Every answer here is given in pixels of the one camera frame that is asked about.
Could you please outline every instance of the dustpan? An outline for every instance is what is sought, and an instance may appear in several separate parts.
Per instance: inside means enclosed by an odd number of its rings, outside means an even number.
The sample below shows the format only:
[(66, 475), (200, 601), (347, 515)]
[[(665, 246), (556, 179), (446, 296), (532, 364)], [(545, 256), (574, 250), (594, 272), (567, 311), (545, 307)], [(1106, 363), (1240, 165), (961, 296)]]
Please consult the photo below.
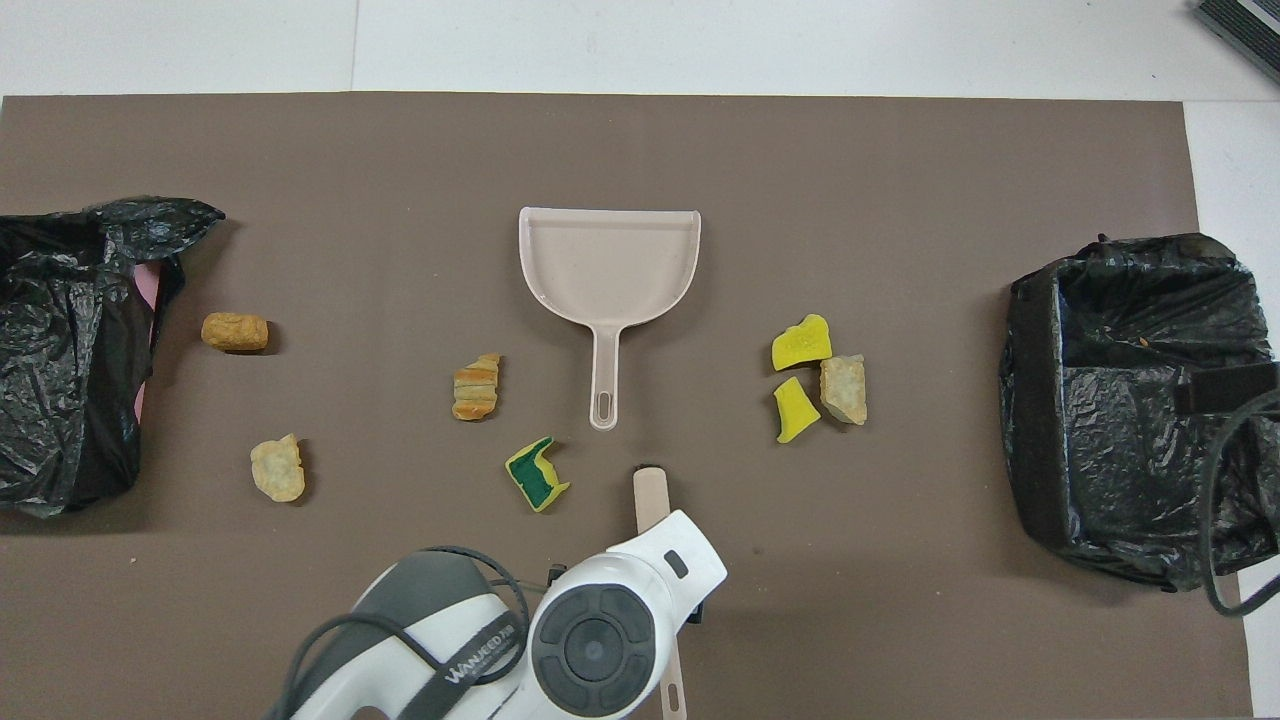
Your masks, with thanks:
[(618, 338), (671, 310), (698, 266), (696, 211), (520, 211), (520, 266), (548, 310), (591, 329), (591, 427), (618, 423)]

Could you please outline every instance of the food scrap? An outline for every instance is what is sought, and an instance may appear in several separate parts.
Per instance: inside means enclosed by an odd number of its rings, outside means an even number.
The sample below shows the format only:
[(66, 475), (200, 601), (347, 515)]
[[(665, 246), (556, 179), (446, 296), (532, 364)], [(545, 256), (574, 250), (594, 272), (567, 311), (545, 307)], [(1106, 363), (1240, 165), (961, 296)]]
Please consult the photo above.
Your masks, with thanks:
[(266, 347), (266, 320), (241, 313), (210, 313), (200, 327), (200, 340), (223, 352), (248, 352)]
[(453, 416), (479, 420), (498, 405), (498, 361), (502, 355), (489, 352), (453, 373)]
[(275, 502), (294, 501), (306, 489), (302, 455), (293, 433), (259, 445), (248, 459), (253, 464), (253, 484)]
[(822, 361), (822, 405), (841, 423), (867, 423), (867, 369), (861, 355)]

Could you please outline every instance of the beige rock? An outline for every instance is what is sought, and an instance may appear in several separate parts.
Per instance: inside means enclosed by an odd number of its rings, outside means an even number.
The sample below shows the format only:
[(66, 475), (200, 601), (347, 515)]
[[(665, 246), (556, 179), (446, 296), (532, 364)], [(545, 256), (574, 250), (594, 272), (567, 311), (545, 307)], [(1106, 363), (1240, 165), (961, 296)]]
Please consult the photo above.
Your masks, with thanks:
[(822, 361), (822, 405), (841, 423), (867, 423), (867, 369), (861, 355)]
[(253, 484), (275, 502), (294, 501), (306, 489), (302, 454), (293, 433), (260, 443), (248, 459), (253, 464)]

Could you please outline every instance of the yellow sponge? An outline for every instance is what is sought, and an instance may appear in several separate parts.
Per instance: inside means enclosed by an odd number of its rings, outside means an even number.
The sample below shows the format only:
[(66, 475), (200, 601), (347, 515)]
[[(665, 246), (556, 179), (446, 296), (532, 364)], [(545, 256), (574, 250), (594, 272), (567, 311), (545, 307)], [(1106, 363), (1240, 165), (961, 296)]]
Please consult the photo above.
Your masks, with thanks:
[(543, 457), (553, 442), (556, 441), (550, 436), (544, 437), (507, 459), (507, 474), (516, 480), (516, 486), (525, 493), (525, 500), (534, 512), (547, 510), (571, 484), (559, 482), (550, 460)]
[(774, 370), (808, 360), (826, 360), (831, 355), (831, 329), (822, 315), (805, 315), (799, 325), (773, 338)]
[(787, 382), (773, 391), (773, 397), (778, 401), (778, 418), (782, 419), (778, 442), (791, 442), (819, 418), (818, 409), (809, 401), (796, 378), (787, 378)]

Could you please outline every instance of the black plastic bag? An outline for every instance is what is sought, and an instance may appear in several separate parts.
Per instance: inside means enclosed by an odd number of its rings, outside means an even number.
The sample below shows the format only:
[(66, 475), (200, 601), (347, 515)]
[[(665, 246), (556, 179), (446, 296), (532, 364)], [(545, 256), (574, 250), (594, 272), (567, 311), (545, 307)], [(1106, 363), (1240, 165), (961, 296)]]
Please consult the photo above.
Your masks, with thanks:
[[(223, 218), (165, 197), (0, 217), (0, 507), (49, 518), (133, 487), (134, 398), (184, 282), (178, 254)], [(148, 261), (154, 313), (133, 281)]]
[[(1198, 477), (1225, 418), (1179, 414), (1175, 388), (1270, 363), (1253, 275), (1203, 234), (1103, 238), (1011, 293), (1001, 415), (1023, 528), (1078, 565), (1199, 587)], [(1224, 439), (1204, 506), (1220, 574), (1275, 555), (1280, 532), (1280, 424), (1252, 416)]]

